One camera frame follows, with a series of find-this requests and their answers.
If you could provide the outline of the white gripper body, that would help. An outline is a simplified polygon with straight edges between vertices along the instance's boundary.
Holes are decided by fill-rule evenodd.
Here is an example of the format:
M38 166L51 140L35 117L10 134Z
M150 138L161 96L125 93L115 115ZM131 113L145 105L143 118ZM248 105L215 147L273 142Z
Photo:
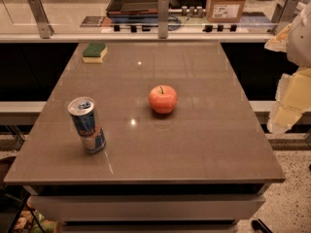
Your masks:
M311 66L311 3L292 22L288 35L287 58L297 66Z

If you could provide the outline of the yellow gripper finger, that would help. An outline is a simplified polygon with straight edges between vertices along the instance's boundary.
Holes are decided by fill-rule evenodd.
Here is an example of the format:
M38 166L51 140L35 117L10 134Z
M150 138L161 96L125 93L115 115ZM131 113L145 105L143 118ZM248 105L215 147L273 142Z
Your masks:
M264 47L267 50L286 52L287 51L287 41L288 41L288 36L289 36L289 31L291 29L291 26L292 25L290 23L287 26L285 26L272 39L268 40L265 43Z
M311 68L300 67L292 75L283 74L278 82L267 129L273 134L283 134L310 109Z

